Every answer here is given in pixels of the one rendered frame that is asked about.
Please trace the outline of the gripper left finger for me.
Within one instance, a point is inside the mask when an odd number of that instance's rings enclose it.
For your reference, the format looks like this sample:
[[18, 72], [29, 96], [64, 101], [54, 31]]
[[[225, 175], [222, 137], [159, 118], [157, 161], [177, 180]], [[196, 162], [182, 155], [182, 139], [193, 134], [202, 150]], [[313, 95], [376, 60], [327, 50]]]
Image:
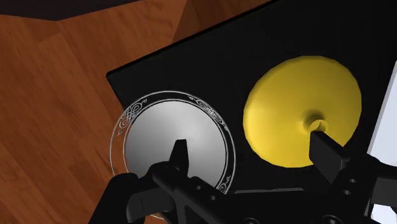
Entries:
[[143, 177], [112, 177], [88, 224], [144, 224], [155, 213], [167, 224], [242, 224], [229, 197], [198, 177], [189, 178], [188, 168], [187, 142], [180, 139], [170, 158], [153, 164]]

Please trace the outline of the grey plate with ornate black rim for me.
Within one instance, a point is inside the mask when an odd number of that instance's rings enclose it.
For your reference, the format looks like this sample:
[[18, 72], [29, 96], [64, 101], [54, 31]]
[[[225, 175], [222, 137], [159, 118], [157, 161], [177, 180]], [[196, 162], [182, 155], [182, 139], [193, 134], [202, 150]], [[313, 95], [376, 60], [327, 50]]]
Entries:
[[231, 132], [213, 107], [184, 92], [154, 92], [125, 109], [109, 144], [113, 174], [133, 172], [143, 177], [151, 165], [169, 159], [179, 139], [187, 143], [188, 176], [227, 193], [236, 163]]

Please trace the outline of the yellow bowl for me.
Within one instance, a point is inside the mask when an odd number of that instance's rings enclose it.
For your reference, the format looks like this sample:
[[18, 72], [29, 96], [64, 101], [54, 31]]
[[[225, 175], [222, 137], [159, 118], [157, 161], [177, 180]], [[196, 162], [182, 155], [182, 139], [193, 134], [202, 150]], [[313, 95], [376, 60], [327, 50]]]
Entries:
[[300, 56], [273, 67], [255, 83], [242, 124], [261, 159], [299, 168], [312, 165], [311, 132], [323, 131], [345, 146], [360, 116], [361, 91], [350, 70], [326, 57]]

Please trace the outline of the white flat slab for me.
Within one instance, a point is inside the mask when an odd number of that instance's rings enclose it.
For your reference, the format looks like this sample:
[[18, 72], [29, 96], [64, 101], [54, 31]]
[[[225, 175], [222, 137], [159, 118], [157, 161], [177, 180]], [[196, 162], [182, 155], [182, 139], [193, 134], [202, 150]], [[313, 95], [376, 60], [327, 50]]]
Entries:
[[[394, 64], [368, 152], [382, 163], [397, 168], [397, 61]], [[371, 218], [381, 224], [397, 224], [392, 207], [375, 203]]]

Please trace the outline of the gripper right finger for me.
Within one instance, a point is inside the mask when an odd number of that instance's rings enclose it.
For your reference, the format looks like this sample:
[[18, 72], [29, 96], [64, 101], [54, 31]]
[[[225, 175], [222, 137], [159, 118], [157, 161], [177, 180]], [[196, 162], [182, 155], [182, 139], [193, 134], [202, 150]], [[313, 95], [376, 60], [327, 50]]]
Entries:
[[397, 167], [367, 153], [351, 153], [324, 132], [310, 133], [309, 158], [330, 182], [315, 224], [380, 224], [375, 204], [397, 209]]

